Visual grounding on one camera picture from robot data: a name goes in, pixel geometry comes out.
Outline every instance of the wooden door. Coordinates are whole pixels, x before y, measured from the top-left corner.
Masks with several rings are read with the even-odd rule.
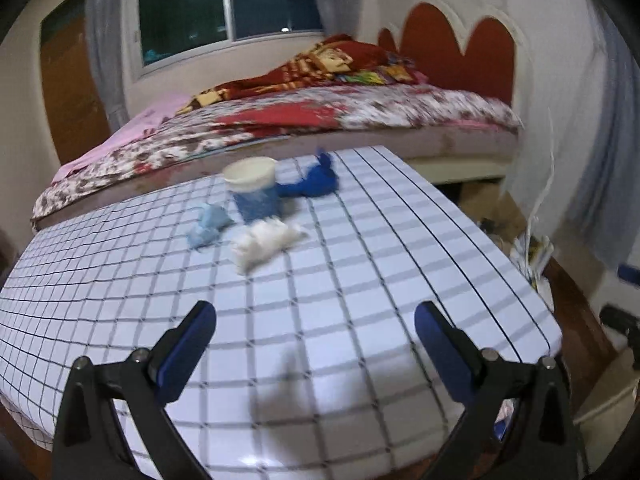
[[[40,47],[42,93],[51,137],[61,164],[84,155],[111,134],[89,69],[84,15]]]

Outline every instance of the pink sheet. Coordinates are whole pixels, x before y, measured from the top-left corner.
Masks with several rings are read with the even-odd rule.
[[[126,146],[134,140],[148,137],[156,132],[156,128],[171,119],[175,113],[185,107],[192,99],[190,94],[172,93],[152,104],[146,110],[140,112],[121,129],[115,132],[100,146],[86,152],[80,158],[72,160],[62,166],[53,177],[52,184],[69,176],[77,170],[86,168],[89,164],[97,162],[118,148]]]

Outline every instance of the red blanket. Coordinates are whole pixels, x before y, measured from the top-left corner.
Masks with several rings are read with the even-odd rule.
[[[220,101],[231,101],[272,92],[336,86],[345,84],[414,84],[420,80],[403,60],[377,45],[354,41],[340,34],[316,44],[308,52],[297,54],[265,75],[230,81],[194,96],[179,114]]]

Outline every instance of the blue gripper pad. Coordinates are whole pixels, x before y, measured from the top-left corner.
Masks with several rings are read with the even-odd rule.
[[[431,301],[418,305],[414,323],[449,395],[469,406],[476,392],[474,384],[482,373],[478,349],[464,332],[449,324]]]
[[[620,265],[618,267],[618,277],[623,282],[631,285],[640,286],[640,269],[628,265]]]
[[[216,331],[216,309],[199,301],[180,325],[167,330],[151,350],[147,374],[161,406],[175,402]]]

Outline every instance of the blue container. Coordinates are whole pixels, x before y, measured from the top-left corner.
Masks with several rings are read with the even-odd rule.
[[[280,216],[275,160],[266,156],[244,158],[227,166],[222,175],[245,224]]]

